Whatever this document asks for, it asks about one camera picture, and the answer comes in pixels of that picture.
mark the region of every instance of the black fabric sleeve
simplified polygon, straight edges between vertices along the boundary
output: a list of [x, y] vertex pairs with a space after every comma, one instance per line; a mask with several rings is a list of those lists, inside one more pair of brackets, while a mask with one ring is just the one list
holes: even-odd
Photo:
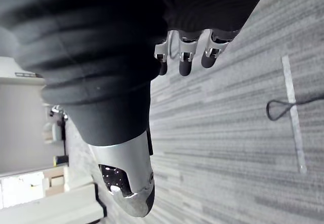
[[0, 0], [15, 59], [41, 74], [43, 98], [62, 105], [82, 138], [111, 145], [148, 126], [155, 44], [166, 37], [161, 0]]

